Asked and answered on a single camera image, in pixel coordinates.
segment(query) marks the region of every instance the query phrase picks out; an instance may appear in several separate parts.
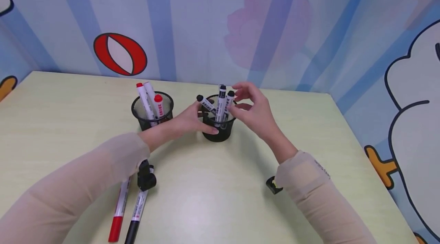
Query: forearm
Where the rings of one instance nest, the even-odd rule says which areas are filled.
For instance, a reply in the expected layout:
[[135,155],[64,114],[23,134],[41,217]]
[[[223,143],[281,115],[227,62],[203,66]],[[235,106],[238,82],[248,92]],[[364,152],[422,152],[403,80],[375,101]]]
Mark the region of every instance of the forearm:
[[0,219],[0,242],[60,244],[93,201],[137,171],[149,146],[172,138],[166,124],[114,137],[38,181]]
[[376,243],[330,175],[310,154],[298,151],[281,163],[275,182],[284,187],[324,244]]
[[274,126],[271,134],[264,137],[263,140],[272,150],[278,163],[283,163],[287,159],[290,159],[296,155],[298,149],[287,139],[287,137],[281,132],[281,130]]

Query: black clip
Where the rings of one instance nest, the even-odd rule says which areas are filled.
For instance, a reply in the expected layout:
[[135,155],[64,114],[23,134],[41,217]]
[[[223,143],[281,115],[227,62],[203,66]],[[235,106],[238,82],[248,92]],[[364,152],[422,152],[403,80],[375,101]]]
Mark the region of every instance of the black clip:
[[150,165],[148,160],[142,161],[139,165],[138,187],[142,192],[156,186],[156,176],[150,172],[150,168],[154,168],[154,166]]
[[270,178],[266,181],[266,186],[269,187],[270,191],[271,191],[273,194],[277,194],[278,192],[281,192],[281,191],[283,190],[283,188],[278,188],[278,187],[276,186],[276,183],[275,183],[275,177],[274,177],[274,176],[273,176],[273,177],[270,177]]

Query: mesh pencil cup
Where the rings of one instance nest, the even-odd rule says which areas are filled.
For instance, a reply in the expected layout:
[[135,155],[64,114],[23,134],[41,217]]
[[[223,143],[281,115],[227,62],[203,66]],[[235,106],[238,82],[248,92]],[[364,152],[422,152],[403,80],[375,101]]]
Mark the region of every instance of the mesh pencil cup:
[[136,117],[136,119],[139,121],[139,125],[142,131],[151,128],[151,122],[163,123],[173,118],[173,108],[174,108],[173,98],[171,98],[171,96],[169,96],[164,92],[155,91],[155,93],[162,96],[163,99],[162,104],[165,113],[164,116],[159,117],[158,119],[153,119],[153,120],[148,119],[144,105],[142,104],[142,100],[139,98],[139,96],[131,104],[131,113],[133,113],[133,116]]
[[[212,103],[214,106],[217,105],[217,99],[218,94],[214,94],[206,98],[210,101],[214,101]],[[208,111],[206,108],[202,108],[203,113],[203,123],[209,126],[213,126],[214,128],[217,128],[219,133],[218,134],[207,134],[203,133],[203,136],[210,140],[211,142],[223,142],[231,136],[232,131],[232,125],[234,124],[235,117],[232,116],[232,114],[229,114],[228,120],[225,122],[215,122],[215,115],[212,114],[210,111]]]

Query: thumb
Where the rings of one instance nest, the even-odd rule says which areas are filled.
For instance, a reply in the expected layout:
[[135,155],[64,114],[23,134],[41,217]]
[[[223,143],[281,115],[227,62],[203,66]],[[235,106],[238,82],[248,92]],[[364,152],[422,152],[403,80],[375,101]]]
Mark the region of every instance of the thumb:
[[238,120],[243,122],[243,119],[245,119],[245,116],[247,114],[247,111],[242,110],[240,108],[237,108],[234,105],[231,105],[229,107],[229,112],[232,114],[232,116],[236,117]]
[[212,134],[212,135],[219,133],[217,128],[214,128],[213,126],[208,126],[200,121],[199,121],[199,131],[202,131],[206,134]]

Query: wall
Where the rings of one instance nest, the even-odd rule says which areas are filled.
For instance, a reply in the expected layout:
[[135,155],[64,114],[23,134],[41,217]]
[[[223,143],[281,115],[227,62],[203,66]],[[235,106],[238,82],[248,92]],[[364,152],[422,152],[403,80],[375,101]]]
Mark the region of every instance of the wall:
[[2,42],[17,48],[14,66],[0,61],[11,74],[330,93],[419,242],[440,243],[440,45],[436,24],[423,32],[439,0],[13,1],[0,18]]
[[[0,17],[13,16],[14,2],[0,0]],[[32,70],[32,58],[0,21],[0,101]]]

